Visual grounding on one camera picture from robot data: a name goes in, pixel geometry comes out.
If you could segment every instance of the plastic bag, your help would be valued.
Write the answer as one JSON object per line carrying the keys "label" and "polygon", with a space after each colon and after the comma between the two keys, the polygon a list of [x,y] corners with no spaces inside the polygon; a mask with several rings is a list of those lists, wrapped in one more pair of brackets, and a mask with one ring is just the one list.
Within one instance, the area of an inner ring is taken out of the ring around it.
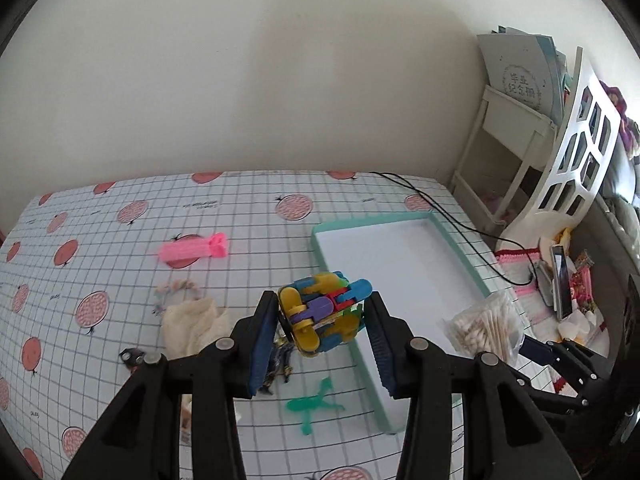
{"label": "plastic bag", "polygon": [[469,357],[493,352],[508,365],[515,365],[524,341],[520,316],[506,290],[499,290],[446,323],[453,347]]}

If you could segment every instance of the purple toy piece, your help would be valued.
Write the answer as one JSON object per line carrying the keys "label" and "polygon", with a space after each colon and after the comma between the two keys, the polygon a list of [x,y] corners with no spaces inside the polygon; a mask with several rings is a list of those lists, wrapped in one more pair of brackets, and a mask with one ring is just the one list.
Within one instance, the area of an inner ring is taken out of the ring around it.
{"label": "purple toy piece", "polygon": [[320,298],[315,298],[314,300],[309,301],[306,304],[306,310],[303,310],[299,314],[294,314],[291,316],[289,321],[292,324],[299,323],[304,319],[313,318],[314,323],[317,323],[321,319],[331,315],[334,311],[334,304],[331,302],[329,298],[324,296],[320,296]]}

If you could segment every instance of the yellow toy piece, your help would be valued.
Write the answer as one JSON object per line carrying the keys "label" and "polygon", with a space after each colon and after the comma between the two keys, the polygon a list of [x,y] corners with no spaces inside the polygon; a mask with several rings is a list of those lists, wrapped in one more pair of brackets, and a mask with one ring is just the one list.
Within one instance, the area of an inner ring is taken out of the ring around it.
{"label": "yellow toy piece", "polygon": [[287,317],[306,310],[306,305],[302,304],[300,293],[292,286],[286,286],[280,291],[280,304]]}
{"label": "yellow toy piece", "polygon": [[558,235],[558,243],[562,245],[564,254],[569,255],[569,245],[571,245],[571,229],[568,227]]}
{"label": "yellow toy piece", "polygon": [[334,321],[334,324],[324,331],[323,336],[339,333],[342,335],[342,342],[351,341],[358,333],[360,319],[353,314],[343,314]]}
{"label": "yellow toy piece", "polygon": [[298,347],[305,352],[315,352],[320,346],[320,338],[314,330],[314,322],[304,319],[291,326]]}
{"label": "yellow toy piece", "polygon": [[314,274],[316,283],[302,289],[302,294],[314,294],[319,292],[320,294],[328,294],[334,290],[341,288],[344,285],[344,280],[340,279],[337,274],[332,272],[320,272]]}

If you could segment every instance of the bed headboard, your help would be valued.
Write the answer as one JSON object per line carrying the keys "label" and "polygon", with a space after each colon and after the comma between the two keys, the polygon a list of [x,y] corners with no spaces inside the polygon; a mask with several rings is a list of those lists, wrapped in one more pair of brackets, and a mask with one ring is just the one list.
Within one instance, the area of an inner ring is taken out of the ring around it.
{"label": "bed headboard", "polygon": [[[540,237],[553,238],[576,227],[587,214],[609,166],[620,115],[591,63],[578,47],[571,94],[562,125],[536,189],[527,205],[500,236],[526,248]],[[516,249],[500,241],[496,249]]]}

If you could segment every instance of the pink plastic comb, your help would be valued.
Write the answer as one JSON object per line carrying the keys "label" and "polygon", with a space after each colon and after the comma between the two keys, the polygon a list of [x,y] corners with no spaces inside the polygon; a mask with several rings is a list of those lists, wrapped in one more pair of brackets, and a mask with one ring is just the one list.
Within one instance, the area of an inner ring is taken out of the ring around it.
{"label": "pink plastic comb", "polygon": [[163,262],[212,256],[222,258],[229,254],[229,242],[224,233],[213,233],[209,238],[178,238],[160,246],[158,257]]}

